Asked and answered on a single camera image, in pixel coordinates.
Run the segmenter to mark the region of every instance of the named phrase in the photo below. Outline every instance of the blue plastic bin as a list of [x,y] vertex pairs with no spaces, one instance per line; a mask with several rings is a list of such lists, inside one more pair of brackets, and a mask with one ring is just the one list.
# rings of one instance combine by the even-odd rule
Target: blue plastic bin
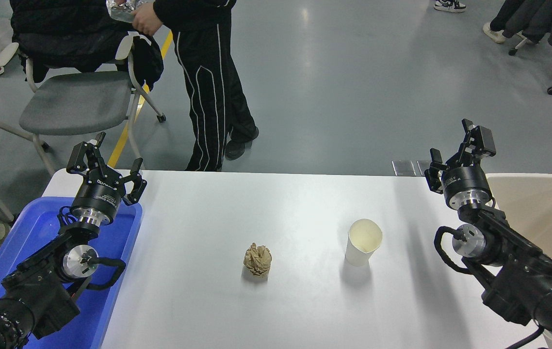
[[[0,283],[15,270],[16,265],[50,242],[58,234],[58,210],[70,206],[73,197],[40,197],[29,203],[19,215],[14,227],[0,248]],[[129,265],[130,256],[142,221],[143,210],[139,204],[121,204],[116,219],[110,225],[101,227],[97,239],[89,245],[99,256],[121,258]],[[93,274],[93,283],[102,284],[110,279],[114,268],[101,266]],[[109,289],[103,291],[85,290],[77,305],[80,315],[71,320],[60,331],[37,340],[29,336],[25,349],[98,349],[103,342],[112,308],[116,301],[123,275]],[[0,284],[0,298],[5,294]]]

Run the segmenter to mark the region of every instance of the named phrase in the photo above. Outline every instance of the chair seat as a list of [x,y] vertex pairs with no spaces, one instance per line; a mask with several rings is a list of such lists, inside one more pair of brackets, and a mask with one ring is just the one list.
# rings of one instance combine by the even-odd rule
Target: chair seat
[[127,118],[130,89],[130,77],[123,71],[58,75],[37,89],[19,125],[39,135],[106,130]]

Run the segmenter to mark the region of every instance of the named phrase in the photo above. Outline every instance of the brown crumpled paper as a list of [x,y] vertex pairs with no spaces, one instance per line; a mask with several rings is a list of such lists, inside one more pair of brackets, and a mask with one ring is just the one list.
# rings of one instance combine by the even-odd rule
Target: brown crumpled paper
[[245,251],[244,265],[252,273],[259,278],[267,277],[272,263],[272,254],[269,248],[265,246],[257,247],[256,243],[252,243],[250,248]]

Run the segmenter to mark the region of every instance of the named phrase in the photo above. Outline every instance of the gray floor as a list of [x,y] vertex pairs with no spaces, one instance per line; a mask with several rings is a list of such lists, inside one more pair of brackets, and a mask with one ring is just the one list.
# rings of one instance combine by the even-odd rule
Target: gray floor
[[[468,11],[434,11],[430,0],[238,0],[232,53],[260,137],[225,172],[394,175],[394,159],[445,159],[462,141],[462,118],[493,130],[498,154],[487,172],[552,173],[552,47],[507,52],[481,31],[500,0]],[[0,0],[0,27],[10,7]],[[10,31],[0,31],[8,42]],[[161,29],[156,38],[165,40]],[[0,76],[0,119],[18,125],[30,95],[17,59]],[[150,170],[183,170],[193,135],[182,70],[173,51],[137,134]],[[108,132],[108,157],[121,127]],[[45,137],[57,168],[83,137]],[[129,146],[118,168],[132,162]],[[21,208],[49,177],[32,146],[0,133],[0,193]]]

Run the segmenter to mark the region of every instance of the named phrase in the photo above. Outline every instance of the person's leg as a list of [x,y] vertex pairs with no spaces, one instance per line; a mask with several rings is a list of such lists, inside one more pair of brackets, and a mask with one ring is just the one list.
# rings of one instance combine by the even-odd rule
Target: person's leg
[[227,67],[220,27],[175,32],[175,54],[183,68],[196,141],[186,171],[217,171],[227,137]]
[[522,6],[522,3],[524,0],[505,0],[496,17],[489,23],[489,29],[493,32],[504,31],[507,21]]
[[229,56],[229,77],[231,79],[231,123],[229,131],[231,132],[231,141],[249,142],[256,138],[257,126],[248,109],[248,103],[245,99],[244,91],[241,88],[241,81],[235,68],[235,63]]
[[225,156],[227,159],[237,159],[244,154],[245,144],[259,136],[259,129],[254,124],[254,119],[252,119],[235,63],[231,57],[230,18],[221,23],[220,31],[223,36],[223,52],[227,56],[225,66],[227,66],[228,74],[225,77],[225,86],[227,87],[226,94],[231,111],[227,116],[227,130],[231,135],[231,139],[227,143]]

